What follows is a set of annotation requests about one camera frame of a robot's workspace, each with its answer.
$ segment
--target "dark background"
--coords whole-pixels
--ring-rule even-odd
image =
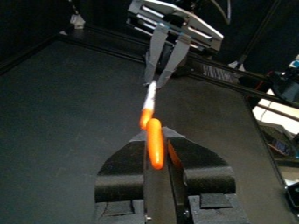
[[[218,55],[213,58],[216,61],[228,64],[238,59],[272,2],[232,1],[230,25],[224,24],[210,3],[205,3],[196,12],[224,35]],[[130,0],[74,0],[73,3],[89,24],[132,34],[125,26]],[[218,0],[218,3],[225,5],[224,0]],[[261,74],[272,70],[282,71],[297,55],[297,10],[296,0],[281,1],[278,4],[262,35],[246,56],[244,67],[248,71]],[[66,0],[1,0],[0,61],[58,33],[69,25],[70,13]]]

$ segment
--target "black cable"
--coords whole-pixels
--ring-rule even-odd
[[[269,108],[269,106],[270,106],[270,103],[272,103],[272,102],[268,103],[268,105],[266,105],[266,107],[265,107],[265,111],[262,112],[262,115],[260,116],[260,119],[258,119],[260,122],[261,122],[261,120],[262,120],[262,116],[264,116],[264,114],[265,114],[265,112],[266,112],[266,110],[268,110],[268,108]]]
[[[226,24],[229,24],[229,18],[230,18],[230,5],[229,5],[229,0],[228,0],[228,15],[225,15],[225,12],[224,10],[220,8],[220,5],[217,4],[217,2],[214,0],[209,0],[213,5],[216,6],[217,10],[218,10],[218,13],[220,15],[222,16],[224,18],[224,21]]]
[[[78,15],[79,13],[78,13],[78,11],[77,11],[77,7],[75,7],[74,3],[73,3],[70,0],[67,0],[67,1],[69,1],[70,8],[71,8],[73,11],[74,11],[74,14]]]

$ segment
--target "black enclosure wall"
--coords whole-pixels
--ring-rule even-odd
[[[58,33],[69,25],[70,13],[66,0],[1,0],[0,61]]]

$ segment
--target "metal rod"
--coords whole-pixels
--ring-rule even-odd
[[[265,94],[262,92],[258,92],[249,87],[244,87],[244,86],[240,86],[240,85],[236,85],[236,84],[230,84],[230,83],[228,83],[222,80],[213,79],[213,78],[210,78],[208,76],[204,76],[204,75],[201,75],[198,73],[194,73],[194,72],[192,72],[192,74],[189,74],[188,77],[190,77],[193,79],[197,79],[197,80],[206,81],[206,82],[209,82],[209,83],[212,83],[217,86],[221,86],[224,88],[229,88],[232,90],[236,90],[237,92],[240,92],[244,95],[249,95],[249,96],[253,96],[253,97],[260,98],[260,99],[266,99],[270,102],[277,102],[280,104],[284,104],[285,106],[289,106],[292,108],[299,109],[299,105],[290,105],[286,101],[282,101],[280,98],[277,98],[277,97],[274,97],[269,94]]]

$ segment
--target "black table surface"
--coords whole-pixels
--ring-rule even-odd
[[[90,223],[99,166],[140,131],[144,68],[55,41],[0,77],[0,223]],[[249,221],[294,223],[242,95],[170,79],[154,117],[228,161]]]

